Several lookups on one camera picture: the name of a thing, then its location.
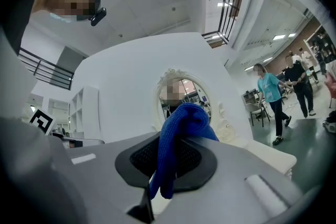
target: pink chair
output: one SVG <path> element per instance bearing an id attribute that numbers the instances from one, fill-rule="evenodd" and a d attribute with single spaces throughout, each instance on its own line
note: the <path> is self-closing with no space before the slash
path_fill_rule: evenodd
<path id="1" fill-rule="evenodd" d="M 330 104 L 329 104 L 329 108 L 331 108 L 331 101 L 333 98 L 336 99 L 336 81 L 333 78 L 332 75 L 330 75 L 329 72 L 327 72 L 326 74 L 326 81 L 324 82 L 324 84 L 327 86 L 328 90 L 330 91 Z"/>

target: white shoe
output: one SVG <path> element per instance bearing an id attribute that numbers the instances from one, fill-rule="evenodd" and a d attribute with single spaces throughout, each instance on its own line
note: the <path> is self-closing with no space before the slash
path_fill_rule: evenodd
<path id="1" fill-rule="evenodd" d="M 314 110 L 311 110 L 311 111 L 309 112 L 309 116 L 314 116 L 314 115 L 316 115 L 315 111 L 314 111 Z"/>

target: blue knitted fabric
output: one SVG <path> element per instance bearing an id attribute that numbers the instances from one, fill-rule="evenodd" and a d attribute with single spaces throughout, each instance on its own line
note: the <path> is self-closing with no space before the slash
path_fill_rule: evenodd
<path id="1" fill-rule="evenodd" d="M 173 197 L 173 182 L 176 175 L 174 138 L 176 136 L 201 136 L 218 141 L 209 125 L 209 117 L 202 107 L 185 103 L 180 105 L 162 126 L 157 168 L 150 182 L 150 195 L 153 199 L 160 188 L 162 197 Z"/>

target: teal shirt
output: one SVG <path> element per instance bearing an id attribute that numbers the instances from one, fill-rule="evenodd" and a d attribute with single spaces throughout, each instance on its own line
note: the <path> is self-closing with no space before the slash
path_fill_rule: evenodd
<path id="1" fill-rule="evenodd" d="M 258 79 L 258 90 L 263 92 L 267 103 L 278 101 L 281 98 L 278 90 L 279 80 L 276 76 L 266 73 L 263 79 Z"/>

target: ceiling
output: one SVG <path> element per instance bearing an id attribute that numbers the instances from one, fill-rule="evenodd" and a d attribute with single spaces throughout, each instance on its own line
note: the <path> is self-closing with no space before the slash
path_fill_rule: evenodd
<path id="1" fill-rule="evenodd" d="M 311 17 L 312 14 L 298 0 L 264 0 L 238 61 L 249 67 L 272 57 L 294 39 L 288 35 L 298 34 Z M 273 40 L 278 35 L 286 37 Z"/>
<path id="2" fill-rule="evenodd" d="M 101 0 L 107 16 L 95 27 L 88 22 L 67 24 L 46 12 L 34 14 L 32 21 L 45 34 L 62 37 L 69 47 L 94 44 L 96 50 L 84 52 L 90 55 L 129 40 L 185 28 L 191 24 L 188 4 L 187 0 Z"/>

